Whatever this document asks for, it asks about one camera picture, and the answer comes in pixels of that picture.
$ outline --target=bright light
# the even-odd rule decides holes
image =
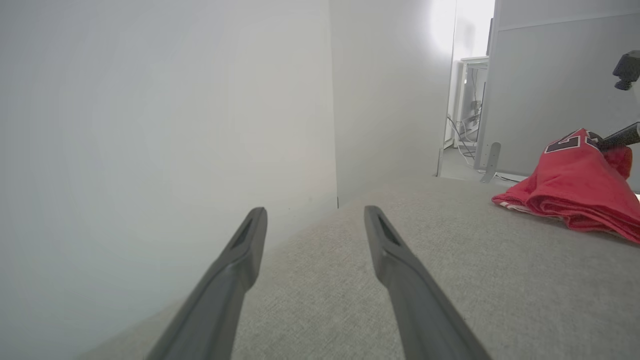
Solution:
[[[431,9],[429,10],[429,35],[438,50],[445,54],[451,54],[456,20],[456,2],[431,0]]]

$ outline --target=white wall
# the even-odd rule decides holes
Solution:
[[[585,127],[607,136],[638,121],[640,104],[611,74],[622,54],[640,49],[636,0],[499,0],[497,19],[477,166],[500,142],[498,169],[529,175],[563,134]],[[638,164],[629,183],[640,190]]]
[[[3,359],[186,296],[254,206],[268,247],[336,208],[326,1],[0,6]]]
[[[455,2],[332,0],[340,205],[396,177],[436,173]]]

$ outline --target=red cloth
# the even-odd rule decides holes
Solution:
[[[592,143],[589,132],[580,129],[550,144],[531,176],[492,201],[559,217],[576,231],[614,231],[640,243],[640,202],[626,182],[631,149],[602,154]]]

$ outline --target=cable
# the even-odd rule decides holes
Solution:
[[[502,180],[505,180],[505,181],[511,181],[512,183],[519,183],[519,181],[517,181],[517,180],[509,179],[508,177],[502,177],[502,176],[498,175],[498,173],[495,173],[495,175],[496,175],[497,177],[499,177],[500,179],[502,179]]]
[[[465,128],[465,139],[467,139],[467,141],[468,141],[468,142],[472,142],[472,143],[474,143],[474,146],[475,146],[475,145],[476,145],[476,143],[477,143],[477,141],[471,141],[471,140],[469,140],[469,138],[467,137],[467,125],[465,125],[465,121],[464,121],[464,120],[462,120],[462,126]]]
[[[476,97],[476,79],[474,78],[474,70],[477,75],[477,69],[471,69],[471,82],[474,84],[474,101],[477,104],[478,99]]]
[[[458,138],[460,139],[460,142],[462,143],[462,145],[467,149],[467,152],[471,153],[471,150],[469,150],[469,148],[467,147],[467,145],[465,144],[464,141],[462,141],[462,136],[460,136],[460,133],[458,132],[458,129],[456,129],[456,123],[453,122],[453,120],[451,120],[451,118],[447,115],[447,119],[449,119],[449,121],[451,121],[451,125],[453,125],[453,130],[456,132],[456,134],[458,134]],[[460,150],[460,146],[458,146],[458,151],[460,152],[460,154],[462,156],[465,156],[462,151]],[[475,161],[476,157],[471,155],[471,158]],[[472,166],[468,161],[467,161],[467,157],[465,156],[465,163],[467,163],[467,165]]]

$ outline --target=gray fabric surface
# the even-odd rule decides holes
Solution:
[[[432,178],[380,188],[266,252],[234,358],[399,358],[363,207],[378,205],[494,359],[640,354],[640,248],[494,206],[490,184]],[[141,359],[178,304],[83,359]]]

